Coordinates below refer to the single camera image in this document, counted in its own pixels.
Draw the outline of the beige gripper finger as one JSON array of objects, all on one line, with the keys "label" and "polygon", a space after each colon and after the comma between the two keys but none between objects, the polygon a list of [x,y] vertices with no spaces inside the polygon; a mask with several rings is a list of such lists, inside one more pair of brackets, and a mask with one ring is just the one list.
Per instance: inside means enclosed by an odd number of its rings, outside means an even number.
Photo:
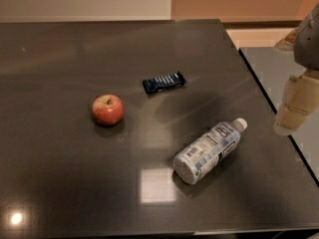
[{"label": "beige gripper finger", "polygon": [[278,41],[275,44],[274,48],[277,51],[281,51],[281,52],[292,52],[293,47],[294,47],[294,43],[295,43],[295,39],[296,39],[296,35],[297,35],[297,30],[296,29],[292,30],[284,38],[282,38],[280,41]]},{"label": "beige gripper finger", "polygon": [[300,128],[318,108],[319,71],[305,71],[298,77],[290,76],[273,129],[279,135],[289,135]]}]

